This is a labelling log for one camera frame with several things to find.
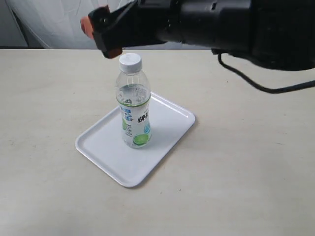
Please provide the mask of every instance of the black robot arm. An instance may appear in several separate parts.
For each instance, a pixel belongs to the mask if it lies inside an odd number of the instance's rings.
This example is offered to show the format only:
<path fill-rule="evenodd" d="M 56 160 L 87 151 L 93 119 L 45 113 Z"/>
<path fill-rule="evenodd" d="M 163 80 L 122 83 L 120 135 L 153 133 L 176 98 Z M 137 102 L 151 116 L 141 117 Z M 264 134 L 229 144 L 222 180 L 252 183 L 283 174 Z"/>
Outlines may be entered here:
<path fill-rule="evenodd" d="M 107 58 L 123 47 L 180 42 L 211 48 L 225 68 L 247 82 L 251 79 L 222 62 L 223 53 L 269 69 L 315 67 L 314 0 L 135 0 L 112 13 L 98 8 L 89 20 Z M 315 86 L 308 82 L 272 91 L 252 82 L 269 93 Z"/>

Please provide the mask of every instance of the plastic tray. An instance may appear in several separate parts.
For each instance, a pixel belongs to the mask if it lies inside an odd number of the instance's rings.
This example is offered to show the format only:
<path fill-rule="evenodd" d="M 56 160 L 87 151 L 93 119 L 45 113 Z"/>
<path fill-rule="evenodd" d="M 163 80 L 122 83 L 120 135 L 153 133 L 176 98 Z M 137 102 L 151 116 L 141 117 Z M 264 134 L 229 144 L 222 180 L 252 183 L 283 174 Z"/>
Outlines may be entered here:
<path fill-rule="evenodd" d="M 149 111 L 152 137 L 143 148 L 123 142 L 117 107 L 77 138 L 77 150 L 122 186 L 137 186 L 195 122 L 193 113 L 153 92 Z"/>

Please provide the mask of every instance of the table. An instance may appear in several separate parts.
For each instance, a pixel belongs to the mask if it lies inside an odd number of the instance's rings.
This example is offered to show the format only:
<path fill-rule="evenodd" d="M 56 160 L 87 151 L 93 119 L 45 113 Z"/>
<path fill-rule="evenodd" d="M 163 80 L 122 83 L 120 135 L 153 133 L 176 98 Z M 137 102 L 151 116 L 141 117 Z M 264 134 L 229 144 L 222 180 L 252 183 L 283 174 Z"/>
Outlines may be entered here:
<path fill-rule="evenodd" d="M 259 92 L 209 51 L 139 51 L 152 91 L 195 126 L 138 188 L 74 147 L 111 111 L 118 60 L 0 50 L 0 235 L 313 236 L 315 89 Z M 224 56 L 265 86 L 314 79 Z"/>

